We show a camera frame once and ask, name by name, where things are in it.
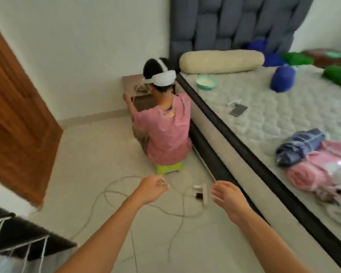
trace person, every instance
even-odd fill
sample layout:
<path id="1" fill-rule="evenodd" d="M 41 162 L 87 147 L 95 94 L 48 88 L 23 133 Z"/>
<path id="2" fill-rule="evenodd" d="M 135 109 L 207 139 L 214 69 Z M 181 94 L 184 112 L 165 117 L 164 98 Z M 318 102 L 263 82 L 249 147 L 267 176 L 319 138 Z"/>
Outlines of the person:
<path id="1" fill-rule="evenodd" d="M 131 95 L 124 100 L 133 118 L 133 133 L 144 153 L 156 165 L 181 162 L 192 148 L 188 137 L 191 98 L 186 93 L 174 95 L 176 72 L 168 59 L 149 59 L 143 69 L 143 83 L 155 99 L 154 108 L 138 112 Z"/>
<path id="2" fill-rule="evenodd" d="M 83 244 L 56 273 L 109 273 L 136 213 L 169 189 L 163 176 L 142 179 L 121 207 Z M 217 181 L 211 194 L 248 242 L 266 273 L 309 273 L 283 239 L 249 206 L 241 190 L 228 181 Z"/>

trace pink shirt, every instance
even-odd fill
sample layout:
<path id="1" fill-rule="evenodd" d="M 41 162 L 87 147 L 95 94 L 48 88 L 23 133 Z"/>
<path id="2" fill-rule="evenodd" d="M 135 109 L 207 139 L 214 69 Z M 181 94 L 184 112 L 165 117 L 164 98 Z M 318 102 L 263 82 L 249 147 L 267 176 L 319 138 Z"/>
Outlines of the pink shirt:
<path id="1" fill-rule="evenodd" d="M 155 106 L 134 117 L 134 124 L 149 134 L 148 157 L 158 165 L 173 165 L 186 158 L 192 148 L 190 121 L 191 98 L 186 93 L 175 96 L 168 111 Z"/>

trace upholstered headboard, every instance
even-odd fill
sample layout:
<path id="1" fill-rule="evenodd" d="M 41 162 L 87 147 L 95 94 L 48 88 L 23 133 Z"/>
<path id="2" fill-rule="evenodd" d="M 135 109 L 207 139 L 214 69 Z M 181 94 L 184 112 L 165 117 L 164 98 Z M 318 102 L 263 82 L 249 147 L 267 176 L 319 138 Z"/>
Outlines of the upholstered headboard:
<path id="1" fill-rule="evenodd" d="M 267 38 L 268 52 L 285 53 L 313 0 L 171 0 L 169 59 L 178 67 L 192 50 L 241 49 Z"/>

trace black bed trim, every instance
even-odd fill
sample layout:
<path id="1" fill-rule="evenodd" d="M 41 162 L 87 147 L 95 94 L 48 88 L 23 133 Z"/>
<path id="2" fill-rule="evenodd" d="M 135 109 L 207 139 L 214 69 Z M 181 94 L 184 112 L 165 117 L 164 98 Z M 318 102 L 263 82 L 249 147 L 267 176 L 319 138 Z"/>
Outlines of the black bed trim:
<path id="1" fill-rule="evenodd" d="M 258 174 L 307 232 L 321 245 L 337 265 L 341 267 L 341 241 L 250 151 L 218 115 L 209 108 L 181 74 L 177 75 L 177 81 L 241 158 Z"/>
<path id="2" fill-rule="evenodd" d="M 196 148 L 198 154 L 201 156 L 202 160 L 205 162 L 214 178 L 216 180 L 229 181 L 238 186 L 241 189 L 242 193 L 245 195 L 250 207 L 265 221 L 267 221 L 262 213 L 259 211 L 259 209 L 252 202 L 247 193 L 244 191 L 244 189 L 237 182 L 235 177 L 230 173 L 230 171 L 221 161 L 220 157 L 218 157 L 216 152 L 212 149 L 206 138 L 202 135 L 193 121 L 191 121 L 191 125 L 189 127 L 189 137 L 192 140 L 193 146 Z"/>

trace green stool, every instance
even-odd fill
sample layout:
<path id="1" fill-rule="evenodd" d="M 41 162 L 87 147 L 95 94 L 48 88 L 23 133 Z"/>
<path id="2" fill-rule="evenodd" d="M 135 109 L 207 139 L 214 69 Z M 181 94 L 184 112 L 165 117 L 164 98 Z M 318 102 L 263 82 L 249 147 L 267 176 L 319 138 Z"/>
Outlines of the green stool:
<path id="1" fill-rule="evenodd" d="M 183 170 L 183 163 L 179 162 L 174 165 L 170 166 L 161 166 L 161 165 L 156 165 L 157 166 L 157 174 L 158 175 L 164 175 L 166 173 L 170 173 L 172 171 L 179 171 L 181 172 Z"/>

